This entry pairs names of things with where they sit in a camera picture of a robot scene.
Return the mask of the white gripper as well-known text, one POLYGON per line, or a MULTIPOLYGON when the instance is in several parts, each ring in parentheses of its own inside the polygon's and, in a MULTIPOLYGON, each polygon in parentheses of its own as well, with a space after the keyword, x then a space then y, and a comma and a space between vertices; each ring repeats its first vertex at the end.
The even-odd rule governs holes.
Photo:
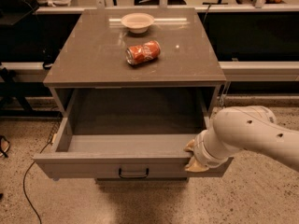
POLYGON ((184 151, 193 153, 185 170, 194 173, 218 168, 234 154, 234 148, 221 141, 213 129, 200 132, 188 142, 184 151))

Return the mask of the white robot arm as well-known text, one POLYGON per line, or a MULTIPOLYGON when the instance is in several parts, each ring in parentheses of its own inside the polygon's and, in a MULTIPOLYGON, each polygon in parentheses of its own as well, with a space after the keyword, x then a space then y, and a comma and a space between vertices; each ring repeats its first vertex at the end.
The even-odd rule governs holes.
POLYGON ((274 113, 259 105, 223 108, 184 150, 192 153, 187 172, 218 168, 240 150, 263 154, 299 171, 299 132, 278 126, 274 113))

